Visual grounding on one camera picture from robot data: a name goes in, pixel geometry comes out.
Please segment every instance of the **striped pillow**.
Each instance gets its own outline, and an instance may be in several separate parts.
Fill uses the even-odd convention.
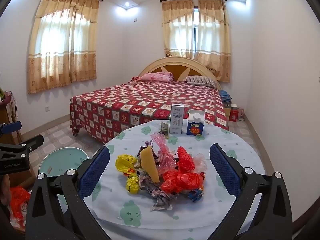
[[[212,78],[209,78],[209,77],[188,76],[183,81],[189,85],[205,86],[205,87],[211,87],[211,88],[217,87],[216,82]]]

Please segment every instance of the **metal screw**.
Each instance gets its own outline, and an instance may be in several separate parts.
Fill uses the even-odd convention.
[[[251,173],[253,173],[253,170],[251,168],[245,168],[244,172],[247,174],[251,174]]]
[[[69,176],[72,176],[72,175],[74,175],[75,173],[76,173],[76,171],[73,170],[73,169],[67,171],[67,174],[68,174]]]
[[[38,175],[38,179],[43,179],[44,178],[44,173],[40,173],[39,175]]]
[[[282,175],[281,175],[280,172],[276,172],[276,173],[275,173],[275,176],[276,176],[276,178],[278,178],[278,179],[280,179],[280,178],[282,177]]]

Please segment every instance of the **white tablecloth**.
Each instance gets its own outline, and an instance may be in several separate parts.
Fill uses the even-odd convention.
[[[92,195],[84,199],[85,203],[112,239],[206,240],[235,200],[228,194],[209,160],[212,144],[218,143],[227,155],[236,157],[243,167],[252,167],[257,173],[265,174],[263,165],[255,151],[239,136],[212,125],[204,126],[200,138],[188,136],[187,120],[184,119],[183,133],[170,134],[167,145],[171,151],[182,146],[193,157],[198,153],[205,155],[208,169],[205,172],[204,196],[195,203],[179,196],[171,211],[150,211],[155,200],[141,190],[136,195],[130,194],[125,188],[127,177],[117,171],[115,162],[121,154],[137,155],[140,146],[151,140],[150,135],[158,132],[160,122],[154,120],[125,130],[106,144],[110,150],[110,162]],[[153,149],[158,152],[155,143]],[[249,227],[259,200],[257,195],[240,232]]]

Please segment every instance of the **red box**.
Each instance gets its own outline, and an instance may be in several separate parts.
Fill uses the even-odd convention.
[[[229,116],[229,121],[236,122],[237,119],[238,119],[238,115],[239,115],[238,109],[231,109],[230,116]]]

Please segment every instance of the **wooden headboard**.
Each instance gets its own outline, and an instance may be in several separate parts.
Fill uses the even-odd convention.
[[[140,74],[171,72],[175,81],[183,81],[187,76],[210,77],[217,83],[217,89],[222,90],[217,78],[199,62],[185,57],[164,57],[147,66]]]

